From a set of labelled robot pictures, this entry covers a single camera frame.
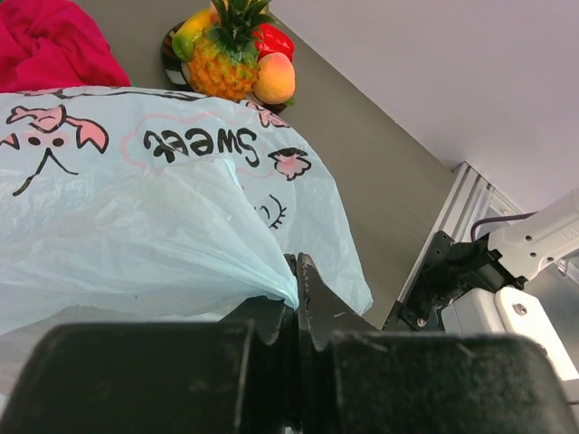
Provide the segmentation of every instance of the light blue plastic bag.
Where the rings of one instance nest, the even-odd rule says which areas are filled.
[[[213,156],[234,161],[281,251],[310,254],[356,312],[371,306],[334,179],[293,128],[248,101],[100,87],[1,94],[0,243],[128,176]]]
[[[233,162],[214,158],[127,178],[0,246],[0,276],[0,335],[76,305],[154,319],[263,295],[299,303]]]

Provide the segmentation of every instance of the pink cloth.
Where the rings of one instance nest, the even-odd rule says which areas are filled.
[[[0,3],[0,92],[83,85],[130,86],[92,18],[68,0]]]

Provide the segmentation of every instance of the screw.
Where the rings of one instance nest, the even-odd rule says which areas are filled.
[[[537,344],[537,345],[538,345],[539,349],[541,350],[541,353],[543,353],[544,355],[547,355],[546,348],[544,348],[544,346],[542,346],[541,344]]]
[[[513,306],[513,308],[515,309],[515,312],[517,312],[521,316],[524,316],[527,314],[527,308],[525,307],[525,305],[521,305],[520,303],[517,303],[516,305]]]

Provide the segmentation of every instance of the peach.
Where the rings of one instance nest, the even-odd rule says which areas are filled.
[[[296,91],[296,72],[288,56],[273,52],[260,60],[260,76],[253,93],[265,104],[282,104]]]

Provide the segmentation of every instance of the fruit bowl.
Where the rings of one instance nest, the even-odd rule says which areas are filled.
[[[165,38],[163,38],[163,43],[161,44],[161,61],[163,62],[166,77],[177,90],[195,92],[195,89],[189,84],[191,76],[187,63],[181,61],[173,52],[173,37],[184,23],[185,21],[173,26],[171,30],[167,32]],[[275,114],[280,114],[287,107],[286,104],[264,104],[252,93],[247,96],[247,99],[265,107]]]

